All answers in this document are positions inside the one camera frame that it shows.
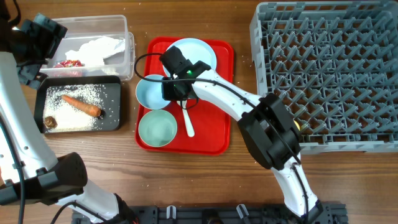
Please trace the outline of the light blue bowl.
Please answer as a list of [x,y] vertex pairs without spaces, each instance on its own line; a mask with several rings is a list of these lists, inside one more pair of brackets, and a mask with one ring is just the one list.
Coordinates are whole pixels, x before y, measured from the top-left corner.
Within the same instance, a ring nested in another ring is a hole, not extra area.
[[163,99],[161,82],[150,82],[144,79],[137,84],[136,98],[143,107],[150,110],[160,110],[171,103]]

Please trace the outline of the red snack wrapper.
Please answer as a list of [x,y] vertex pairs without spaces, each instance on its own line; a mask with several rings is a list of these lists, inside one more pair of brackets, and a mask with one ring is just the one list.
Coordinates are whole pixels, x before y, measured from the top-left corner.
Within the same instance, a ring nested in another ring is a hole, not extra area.
[[85,64],[79,60],[64,60],[56,63],[53,68],[70,68],[70,67],[84,67]]

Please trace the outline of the light green bowl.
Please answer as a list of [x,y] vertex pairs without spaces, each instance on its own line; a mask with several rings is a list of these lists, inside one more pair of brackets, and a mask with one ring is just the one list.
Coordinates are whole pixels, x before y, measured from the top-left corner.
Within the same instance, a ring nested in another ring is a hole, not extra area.
[[142,141],[151,147],[163,147],[177,135],[177,121],[166,110],[152,110],[139,122],[138,133]]

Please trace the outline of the white napkin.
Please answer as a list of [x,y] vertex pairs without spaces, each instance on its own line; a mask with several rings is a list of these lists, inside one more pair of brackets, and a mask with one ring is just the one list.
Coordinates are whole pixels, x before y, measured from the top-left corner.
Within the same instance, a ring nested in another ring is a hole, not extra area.
[[65,53],[67,60],[79,60],[85,67],[105,65],[104,60],[125,51],[126,41],[111,37],[100,37],[83,44],[79,50]]

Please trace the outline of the brown chocolate pastry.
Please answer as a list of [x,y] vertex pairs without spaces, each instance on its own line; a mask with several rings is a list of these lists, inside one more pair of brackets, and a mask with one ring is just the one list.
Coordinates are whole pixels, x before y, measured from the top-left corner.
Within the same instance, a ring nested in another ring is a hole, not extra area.
[[47,117],[44,118],[44,125],[47,128],[52,129],[52,128],[56,128],[57,127],[57,122],[56,122],[54,117],[47,116]]

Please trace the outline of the pile of white rice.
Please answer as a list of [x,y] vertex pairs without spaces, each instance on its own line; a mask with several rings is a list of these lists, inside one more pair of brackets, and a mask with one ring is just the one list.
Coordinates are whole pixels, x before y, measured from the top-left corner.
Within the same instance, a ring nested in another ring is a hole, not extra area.
[[[121,85],[119,83],[50,86],[45,91],[43,118],[52,116],[57,127],[44,127],[45,133],[77,131],[112,131],[119,127]],[[101,108],[99,117],[92,117],[64,101],[67,95]]]

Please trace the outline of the orange carrot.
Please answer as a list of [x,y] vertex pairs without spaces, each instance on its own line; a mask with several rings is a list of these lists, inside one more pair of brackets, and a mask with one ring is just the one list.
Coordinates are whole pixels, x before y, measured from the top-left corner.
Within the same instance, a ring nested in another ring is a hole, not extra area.
[[75,98],[72,98],[67,95],[62,95],[61,98],[66,101],[69,105],[75,107],[76,109],[84,112],[85,114],[92,117],[99,117],[101,115],[101,108],[95,105],[87,104],[81,102]]

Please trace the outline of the yellow plastic cup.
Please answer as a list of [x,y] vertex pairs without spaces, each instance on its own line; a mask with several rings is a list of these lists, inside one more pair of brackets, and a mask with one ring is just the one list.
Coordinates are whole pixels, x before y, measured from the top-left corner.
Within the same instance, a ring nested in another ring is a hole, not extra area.
[[298,129],[299,131],[301,131],[301,127],[300,127],[299,123],[298,123],[296,120],[294,120],[294,123],[295,123],[297,129]]

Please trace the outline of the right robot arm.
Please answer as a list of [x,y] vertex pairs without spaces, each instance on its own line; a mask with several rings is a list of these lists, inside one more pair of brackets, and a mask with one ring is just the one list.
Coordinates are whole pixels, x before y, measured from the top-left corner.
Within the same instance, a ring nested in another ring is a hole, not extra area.
[[235,119],[250,155],[273,172],[285,206],[302,223],[315,221],[321,213],[320,201],[303,171],[301,132],[279,97],[246,92],[205,62],[192,63],[175,46],[162,53],[159,60],[170,73],[162,80],[164,99],[207,101]]

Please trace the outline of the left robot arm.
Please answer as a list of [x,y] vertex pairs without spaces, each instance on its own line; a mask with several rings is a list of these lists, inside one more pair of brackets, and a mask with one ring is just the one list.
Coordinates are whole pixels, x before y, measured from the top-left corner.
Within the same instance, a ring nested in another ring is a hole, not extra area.
[[120,196],[92,183],[82,158],[75,152],[58,157],[44,141],[22,92],[38,88],[40,72],[64,38],[67,29],[36,15],[11,17],[1,3],[1,204],[19,204],[23,222],[27,203],[58,204],[100,223],[138,223],[138,216]]

